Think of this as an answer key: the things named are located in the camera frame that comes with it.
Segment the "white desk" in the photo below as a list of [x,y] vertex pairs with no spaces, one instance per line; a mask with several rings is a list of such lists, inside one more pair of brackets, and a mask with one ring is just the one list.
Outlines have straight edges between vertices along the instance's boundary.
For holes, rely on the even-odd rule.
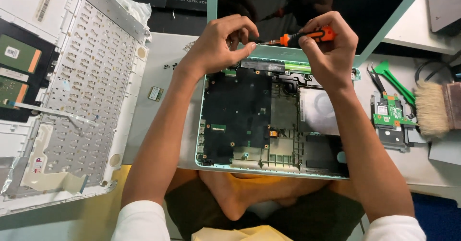
[[431,32],[427,0],[415,0],[387,33],[383,42],[454,55],[461,50],[461,35],[438,36]]
[[[144,135],[160,107],[161,101],[154,102],[147,98],[150,88],[152,86],[157,86],[165,89],[165,91],[167,90],[173,71],[171,68],[163,69],[164,64],[170,64],[171,66],[179,62],[186,54],[186,52],[182,50],[183,46],[194,41],[196,38],[197,37],[193,36],[153,33],[153,42],[155,42],[155,44],[148,45],[150,48],[149,57],[124,154],[124,164],[132,163]],[[414,60],[408,57],[371,55],[366,62],[371,63],[373,61],[375,64],[378,64],[383,60],[389,61],[390,70],[403,85],[410,90],[415,87],[415,82],[413,80],[414,71],[416,63],[421,63],[421,60]],[[376,88],[369,75],[366,73],[365,67],[366,64],[360,67],[362,80],[355,83],[355,90],[364,109],[368,115],[371,116],[370,97]],[[427,76],[427,74],[427,72],[423,71],[421,76]],[[382,79],[382,81],[388,93],[394,94],[396,92],[385,79]],[[197,166],[194,161],[198,121],[200,117],[202,85],[203,84],[199,82],[193,93],[182,135],[181,154],[178,167],[185,169],[208,169],[206,167]],[[461,187],[461,166],[430,161],[427,158],[427,144],[419,144],[412,147],[410,152],[407,153],[400,153],[394,150],[388,150],[388,153],[409,184]]]

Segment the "person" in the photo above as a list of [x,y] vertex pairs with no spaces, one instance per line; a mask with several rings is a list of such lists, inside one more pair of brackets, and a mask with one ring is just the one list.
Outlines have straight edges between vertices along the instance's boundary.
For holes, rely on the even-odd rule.
[[[238,179],[227,173],[176,169],[197,81],[256,48],[248,42],[249,33],[259,36],[256,25],[234,14],[210,21],[176,67],[127,176],[112,240],[170,240],[164,199],[186,240],[346,240],[364,211],[371,223],[365,240],[425,240],[406,181],[379,141],[350,79],[358,37],[332,11],[308,21],[300,31],[325,25],[337,34],[330,51],[322,52],[311,38],[302,37],[299,43],[334,110],[341,111],[336,117],[350,180]],[[242,49],[237,49],[239,38],[245,44]],[[264,200],[285,206],[264,221],[246,211]]]

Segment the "laptop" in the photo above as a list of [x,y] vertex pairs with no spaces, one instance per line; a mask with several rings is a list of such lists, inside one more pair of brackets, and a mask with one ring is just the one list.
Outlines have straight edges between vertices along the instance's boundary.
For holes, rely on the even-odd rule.
[[[414,0],[207,0],[208,19],[248,16],[258,42],[299,31],[334,10],[359,36],[351,80]],[[349,177],[335,112],[301,49],[260,45],[232,67],[207,74],[195,162],[220,171]]]

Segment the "black cable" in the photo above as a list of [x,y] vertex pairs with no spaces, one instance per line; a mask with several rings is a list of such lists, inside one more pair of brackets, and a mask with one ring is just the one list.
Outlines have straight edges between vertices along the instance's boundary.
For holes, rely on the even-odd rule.
[[452,67],[450,64],[453,63],[455,60],[458,59],[458,57],[461,56],[461,50],[458,51],[455,55],[453,55],[450,60],[448,62],[445,62],[445,61],[440,61],[440,60],[428,60],[424,63],[422,63],[418,69],[416,70],[416,72],[414,73],[414,81],[416,82],[416,85],[419,86],[418,84],[418,80],[419,80],[419,74],[421,73],[421,71],[423,70],[423,68],[430,64],[430,63],[441,63],[442,66],[435,69],[434,71],[432,71],[425,79],[424,81],[428,81],[429,79],[431,79],[436,73],[440,72],[444,67],[446,67],[449,71],[450,71],[450,74],[453,76],[453,73],[452,73],[452,69],[454,67],[457,67],[457,66],[454,66]]

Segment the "orange screwdriver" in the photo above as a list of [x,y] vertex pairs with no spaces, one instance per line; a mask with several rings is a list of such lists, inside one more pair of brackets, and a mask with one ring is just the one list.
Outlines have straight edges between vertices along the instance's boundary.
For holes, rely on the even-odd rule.
[[280,39],[273,39],[271,41],[261,43],[261,45],[275,45],[275,44],[281,44],[286,47],[298,47],[299,48],[299,43],[298,40],[302,36],[308,36],[310,38],[313,38],[315,42],[324,42],[324,41],[332,41],[336,37],[336,33],[333,31],[333,29],[330,26],[323,26],[323,27],[318,27],[316,30],[313,32],[309,33],[296,33],[296,34],[285,34]]

